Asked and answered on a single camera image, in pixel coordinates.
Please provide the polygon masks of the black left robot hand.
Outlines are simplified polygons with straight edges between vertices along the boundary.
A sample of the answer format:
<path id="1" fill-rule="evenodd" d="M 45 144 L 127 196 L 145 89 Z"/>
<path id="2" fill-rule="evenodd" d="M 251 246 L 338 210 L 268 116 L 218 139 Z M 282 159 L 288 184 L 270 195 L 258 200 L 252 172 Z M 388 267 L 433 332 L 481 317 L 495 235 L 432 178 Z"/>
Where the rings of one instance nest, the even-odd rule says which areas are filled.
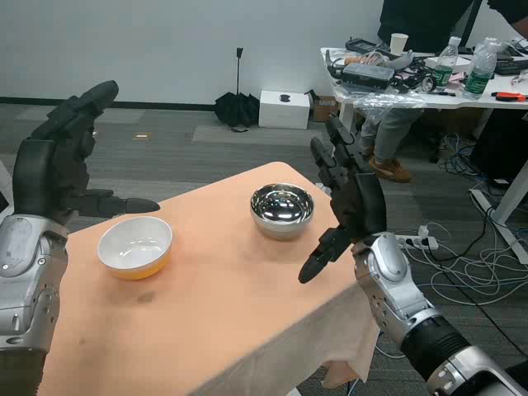
<path id="1" fill-rule="evenodd" d="M 74 213 L 108 219 L 160 210 L 152 200 L 123 199 L 112 190 L 87 188 L 86 159 L 96 143 L 95 121 L 118 93 L 118 84 L 110 80 L 80 97 L 72 96 L 22 141 L 12 176 L 15 214 L 41 216 L 65 225 Z"/>

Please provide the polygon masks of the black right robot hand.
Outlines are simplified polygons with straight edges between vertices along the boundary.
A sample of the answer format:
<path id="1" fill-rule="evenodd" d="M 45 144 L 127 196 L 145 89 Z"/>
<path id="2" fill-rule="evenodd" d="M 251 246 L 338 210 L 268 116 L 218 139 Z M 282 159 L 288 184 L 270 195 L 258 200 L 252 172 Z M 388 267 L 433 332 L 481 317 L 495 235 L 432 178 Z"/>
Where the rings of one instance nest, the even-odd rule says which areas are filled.
<path id="1" fill-rule="evenodd" d="M 338 226 L 327 229 L 302 266 L 298 280 L 310 282 L 329 262 L 335 262 L 352 244 L 387 230 L 384 193 L 355 145 L 355 138 L 333 115 L 325 123 L 334 150 L 313 138 L 310 150 L 322 184 L 331 190 L 330 206 Z"/>

